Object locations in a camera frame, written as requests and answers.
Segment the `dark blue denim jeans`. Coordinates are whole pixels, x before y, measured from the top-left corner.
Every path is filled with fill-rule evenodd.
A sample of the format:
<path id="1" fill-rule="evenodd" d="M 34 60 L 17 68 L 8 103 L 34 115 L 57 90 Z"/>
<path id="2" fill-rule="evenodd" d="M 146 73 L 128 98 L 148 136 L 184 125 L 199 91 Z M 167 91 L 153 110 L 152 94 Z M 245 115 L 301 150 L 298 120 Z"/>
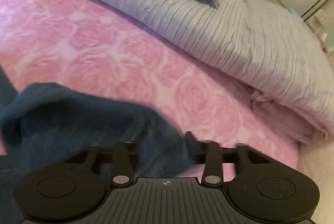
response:
<path id="1" fill-rule="evenodd" d="M 127 140 L 140 145 L 136 176 L 173 177 L 195 161 L 196 141 L 181 134 L 153 109 L 71 90 L 57 83 L 33 83 L 17 92 L 1 74 L 1 223 L 19 223 L 13 200 L 17 180 L 97 144 Z"/>

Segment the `white quilted mattress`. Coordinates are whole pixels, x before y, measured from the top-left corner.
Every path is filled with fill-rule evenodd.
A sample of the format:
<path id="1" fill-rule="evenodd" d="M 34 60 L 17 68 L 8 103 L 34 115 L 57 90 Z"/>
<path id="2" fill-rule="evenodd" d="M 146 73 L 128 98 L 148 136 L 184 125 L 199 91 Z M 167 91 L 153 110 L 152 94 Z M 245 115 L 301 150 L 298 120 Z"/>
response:
<path id="1" fill-rule="evenodd" d="M 311 178 L 320 190 L 320 200 L 312 216 L 316 223 L 333 224 L 333 136 L 321 134 L 300 148 L 298 169 Z"/>

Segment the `pink rose pattern blanket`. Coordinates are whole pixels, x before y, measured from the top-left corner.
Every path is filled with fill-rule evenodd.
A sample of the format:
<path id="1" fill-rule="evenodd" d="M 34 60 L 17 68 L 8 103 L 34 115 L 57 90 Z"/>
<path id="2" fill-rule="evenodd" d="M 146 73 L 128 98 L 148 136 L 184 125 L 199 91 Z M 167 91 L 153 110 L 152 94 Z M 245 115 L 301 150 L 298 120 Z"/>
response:
<path id="1" fill-rule="evenodd" d="M 201 140 L 297 167 L 297 141 L 255 115 L 244 84 L 98 0 L 1 0 L 1 66 L 18 90 L 56 82 L 135 101 Z"/>

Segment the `lilac striped folded duvet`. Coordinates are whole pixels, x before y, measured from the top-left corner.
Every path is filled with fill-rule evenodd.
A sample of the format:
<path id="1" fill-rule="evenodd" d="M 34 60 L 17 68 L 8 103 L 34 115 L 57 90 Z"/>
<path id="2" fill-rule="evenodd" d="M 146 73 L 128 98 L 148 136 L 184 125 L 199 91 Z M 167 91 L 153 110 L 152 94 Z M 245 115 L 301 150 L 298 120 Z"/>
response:
<path id="1" fill-rule="evenodd" d="M 308 26 L 265 0 L 101 0 L 201 62 L 251 86 L 261 113 L 284 110 L 289 135 L 333 141 L 333 72 Z"/>

